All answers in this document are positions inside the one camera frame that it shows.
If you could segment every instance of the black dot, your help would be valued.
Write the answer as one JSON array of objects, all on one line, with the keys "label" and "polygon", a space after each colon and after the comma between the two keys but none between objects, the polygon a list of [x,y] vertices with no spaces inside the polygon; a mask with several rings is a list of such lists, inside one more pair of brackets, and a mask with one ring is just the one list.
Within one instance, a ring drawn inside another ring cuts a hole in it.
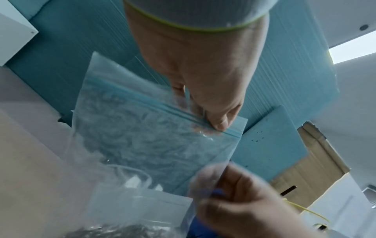
[{"label": "black dot", "polygon": [[364,31],[364,30],[367,30],[367,29],[368,29],[368,25],[367,25],[367,24],[362,25],[362,26],[359,28],[359,30],[361,30],[361,31]]}]

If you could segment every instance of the hand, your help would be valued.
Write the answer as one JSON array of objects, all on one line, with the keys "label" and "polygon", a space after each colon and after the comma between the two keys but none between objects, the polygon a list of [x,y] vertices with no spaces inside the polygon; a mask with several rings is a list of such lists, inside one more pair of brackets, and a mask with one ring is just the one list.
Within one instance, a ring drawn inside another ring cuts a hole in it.
[{"label": "hand", "polygon": [[[210,188],[223,167],[217,164],[201,170],[191,182],[190,194]],[[197,217],[223,237],[321,237],[265,181],[234,164],[226,167],[217,188],[223,197],[201,200]]]},{"label": "hand", "polygon": [[265,43],[269,15],[242,29],[200,33],[161,24],[124,5],[148,64],[170,80],[178,95],[184,96],[187,87],[213,127],[226,130],[243,105]]}]

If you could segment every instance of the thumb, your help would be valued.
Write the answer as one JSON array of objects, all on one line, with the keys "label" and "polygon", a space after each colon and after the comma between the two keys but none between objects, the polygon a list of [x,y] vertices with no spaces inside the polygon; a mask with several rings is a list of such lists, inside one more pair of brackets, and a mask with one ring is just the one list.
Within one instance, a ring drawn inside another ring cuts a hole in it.
[{"label": "thumb", "polygon": [[226,113],[211,113],[207,111],[206,118],[218,131],[225,131],[228,128],[228,119]]},{"label": "thumb", "polygon": [[244,210],[241,204],[205,199],[198,205],[197,217],[221,235],[234,235],[244,223]]}]

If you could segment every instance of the ceiling fixture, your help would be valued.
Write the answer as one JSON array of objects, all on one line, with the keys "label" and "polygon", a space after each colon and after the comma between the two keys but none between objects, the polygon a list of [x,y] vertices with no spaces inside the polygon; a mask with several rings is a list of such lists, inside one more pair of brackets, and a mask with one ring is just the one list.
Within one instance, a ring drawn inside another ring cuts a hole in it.
[{"label": "ceiling fixture", "polygon": [[344,61],[359,58],[365,55],[376,53],[376,31],[335,46],[329,49],[333,63],[338,64]]}]

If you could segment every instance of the clear plastic bag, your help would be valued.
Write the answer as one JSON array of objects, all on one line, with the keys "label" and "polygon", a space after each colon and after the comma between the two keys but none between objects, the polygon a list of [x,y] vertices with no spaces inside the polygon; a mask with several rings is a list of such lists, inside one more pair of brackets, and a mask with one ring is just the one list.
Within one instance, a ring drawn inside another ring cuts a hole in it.
[{"label": "clear plastic bag", "polygon": [[[229,161],[246,122],[237,117],[218,132],[185,98],[94,53],[74,111],[70,170],[45,237],[135,226],[148,237],[185,237],[194,216],[185,197],[190,179],[206,164]],[[218,179],[198,196],[209,196]]]}]

